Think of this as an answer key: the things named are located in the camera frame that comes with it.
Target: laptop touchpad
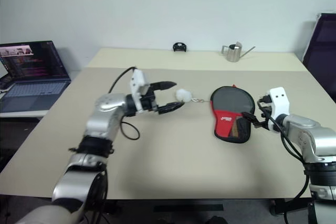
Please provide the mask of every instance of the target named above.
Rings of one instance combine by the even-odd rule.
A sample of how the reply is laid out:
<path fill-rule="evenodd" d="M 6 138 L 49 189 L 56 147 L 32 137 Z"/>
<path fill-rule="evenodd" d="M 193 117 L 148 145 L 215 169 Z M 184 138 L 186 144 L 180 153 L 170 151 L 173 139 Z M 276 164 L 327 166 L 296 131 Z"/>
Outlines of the laptop touchpad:
<path fill-rule="evenodd" d="M 5 112 L 17 112 L 17 111 L 27 111 L 34 104 L 38 97 L 14 97 L 4 108 L 2 113 Z"/>

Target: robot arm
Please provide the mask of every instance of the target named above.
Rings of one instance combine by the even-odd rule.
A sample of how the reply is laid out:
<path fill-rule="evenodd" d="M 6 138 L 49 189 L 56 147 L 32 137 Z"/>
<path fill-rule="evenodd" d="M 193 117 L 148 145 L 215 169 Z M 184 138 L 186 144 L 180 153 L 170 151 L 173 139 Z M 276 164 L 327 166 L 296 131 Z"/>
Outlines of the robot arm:
<path fill-rule="evenodd" d="M 297 144 L 301 150 L 305 174 L 310 177 L 309 189 L 313 204 L 309 208 L 309 223 L 334 223 L 336 220 L 336 132 L 318 122 L 289 114 L 285 90 L 271 89 L 258 101 L 264 122 L 254 115 L 244 114 L 256 127 L 279 133 Z"/>
<path fill-rule="evenodd" d="M 84 136 L 58 181 L 52 194 L 52 205 L 39 207 L 19 224 L 78 223 L 87 210 L 100 211 L 107 196 L 107 161 L 113 153 L 113 141 L 123 116 L 135 116 L 144 110 L 159 114 L 174 111 L 184 103 L 158 106 L 155 90 L 169 89 L 174 82 L 148 83 L 141 70 L 135 69 L 131 80 L 132 94 L 104 94 L 95 103 Z M 94 220 L 99 222 L 100 215 Z"/>

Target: laptop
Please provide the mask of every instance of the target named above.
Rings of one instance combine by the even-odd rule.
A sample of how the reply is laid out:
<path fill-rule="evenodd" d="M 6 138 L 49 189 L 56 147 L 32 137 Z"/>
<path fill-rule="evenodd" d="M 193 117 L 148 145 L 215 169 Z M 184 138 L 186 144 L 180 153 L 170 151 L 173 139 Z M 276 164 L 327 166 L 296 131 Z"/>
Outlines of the laptop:
<path fill-rule="evenodd" d="M 14 83 L 0 113 L 49 110 L 71 82 L 52 41 L 0 44 L 0 60 Z"/>

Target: white ball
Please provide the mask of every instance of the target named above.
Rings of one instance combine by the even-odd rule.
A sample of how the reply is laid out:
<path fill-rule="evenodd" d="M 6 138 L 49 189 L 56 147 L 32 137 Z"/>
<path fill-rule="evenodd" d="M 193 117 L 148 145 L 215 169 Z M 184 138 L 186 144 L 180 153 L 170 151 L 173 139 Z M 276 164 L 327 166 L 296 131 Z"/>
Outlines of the white ball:
<path fill-rule="evenodd" d="M 185 89 L 179 89 L 176 91 L 176 99 L 179 102 L 190 102 L 193 95 L 191 92 L 185 90 Z"/>

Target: laptop keyboard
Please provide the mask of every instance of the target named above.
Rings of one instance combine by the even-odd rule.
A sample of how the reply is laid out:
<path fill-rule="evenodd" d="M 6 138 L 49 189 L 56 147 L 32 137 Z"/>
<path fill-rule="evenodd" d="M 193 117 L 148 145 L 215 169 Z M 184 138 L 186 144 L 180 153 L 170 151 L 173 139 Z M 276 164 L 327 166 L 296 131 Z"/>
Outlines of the laptop keyboard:
<path fill-rule="evenodd" d="M 8 91 L 6 97 L 27 97 L 31 95 L 59 94 L 64 88 L 65 84 L 65 82 L 16 84 Z"/>

